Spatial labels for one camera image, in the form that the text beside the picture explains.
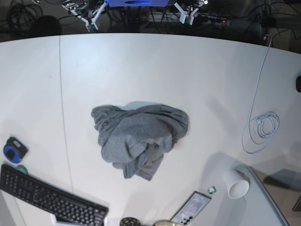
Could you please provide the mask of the blue black tape measure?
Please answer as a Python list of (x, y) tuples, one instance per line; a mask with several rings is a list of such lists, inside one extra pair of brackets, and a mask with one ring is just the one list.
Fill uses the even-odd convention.
[(5, 157), (14, 164), (18, 164), (28, 152), (28, 148), (15, 137), (10, 137), (3, 147)]

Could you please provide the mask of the black power strip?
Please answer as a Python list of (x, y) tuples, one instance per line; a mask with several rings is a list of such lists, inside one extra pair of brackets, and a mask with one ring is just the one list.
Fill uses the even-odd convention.
[(221, 17), (219, 15), (204, 15), (199, 14), (196, 19), (205, 24), (213, 24), (220, 26), (230, 26), (232, 18)]

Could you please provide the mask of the black computer keyboard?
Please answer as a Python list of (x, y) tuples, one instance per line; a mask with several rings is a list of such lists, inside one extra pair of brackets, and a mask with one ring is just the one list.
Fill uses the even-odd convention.
[(103, 226), (109, 212), (107, 207), (37, 180), (8, 164), (1, 166), (0, 189), (15, 198), (77, 225)]

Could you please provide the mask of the grey t-shirt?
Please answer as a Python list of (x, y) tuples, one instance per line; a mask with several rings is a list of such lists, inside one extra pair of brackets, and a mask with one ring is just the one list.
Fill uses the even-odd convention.
[(164, 154), (183, 138), (189, 127), (185, 112), (167, 105), (134, 110), (104, 105), (92, 110), (102, 158), (123, 171), (151, 181)]

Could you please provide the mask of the olive round container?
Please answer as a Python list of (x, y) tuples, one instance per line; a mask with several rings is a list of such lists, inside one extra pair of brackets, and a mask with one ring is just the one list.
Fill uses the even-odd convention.
[(159, 220), (155, 222), (153, 226), (175, 226), (175, 224), (170, 220)]

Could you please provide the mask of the black dotted round lid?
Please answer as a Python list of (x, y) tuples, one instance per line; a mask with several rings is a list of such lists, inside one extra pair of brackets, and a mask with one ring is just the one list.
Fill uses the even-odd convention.
[(120, 226), (141, 226), (141, 222), (136, 218), (123, 218), (120, 221)]

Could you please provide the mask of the black round object right edge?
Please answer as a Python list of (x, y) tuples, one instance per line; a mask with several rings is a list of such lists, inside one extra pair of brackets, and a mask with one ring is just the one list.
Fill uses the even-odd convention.
[(296, 90), (301, 93), (301, 76), (298, 76), (296, 78), (296, 82), (295, 82), (295, 86), (296, 86)]

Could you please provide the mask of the small green white packet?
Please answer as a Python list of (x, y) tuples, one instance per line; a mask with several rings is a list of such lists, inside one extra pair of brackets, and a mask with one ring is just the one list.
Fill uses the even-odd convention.
[(207, 191), (208, 191), (209, 194), (214, 194), (214, 193), (216, 193), (217, 190), (214, 186), (212, 186), (212, 187), (208, 188)]

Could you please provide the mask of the white paper cup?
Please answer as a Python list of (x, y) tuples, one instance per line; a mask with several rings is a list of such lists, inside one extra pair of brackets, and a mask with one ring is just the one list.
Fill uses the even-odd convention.
[(224, 175), (228, 196), (231, 199), (240, 199), (249, 191), (250, 184), (236, 170), (229, 170)]

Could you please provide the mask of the glass side table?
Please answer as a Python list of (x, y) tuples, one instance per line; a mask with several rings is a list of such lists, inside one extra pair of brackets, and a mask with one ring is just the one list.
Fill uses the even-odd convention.
[(266, 175), (246, 165), (235, 169), (249, 180), (244, 196), (241, 226), (299, 226), (301, 224), (301, 173), (281, 169)]

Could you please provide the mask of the green tape roll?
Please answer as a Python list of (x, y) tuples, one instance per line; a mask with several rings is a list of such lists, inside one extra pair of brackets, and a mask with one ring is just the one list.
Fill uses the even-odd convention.
[(22, 173), (25, 174), (25, 175), (28, 175), (28, 170), (27, 170), (27, 168), (26, 168), (25, 166), (23, 166), (23, 165), (18, 165), (18, 166), (15, 167), (15, 169), (16, 169), (17, 171), (22, 172)]

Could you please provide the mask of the smartphone with clear case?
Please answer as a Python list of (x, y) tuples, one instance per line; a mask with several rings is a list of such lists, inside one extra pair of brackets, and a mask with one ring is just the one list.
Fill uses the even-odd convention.
[(194, 191), (185, 204), (171, 217), (170, 221), (187, 226), (210, 201), (211, 197)]

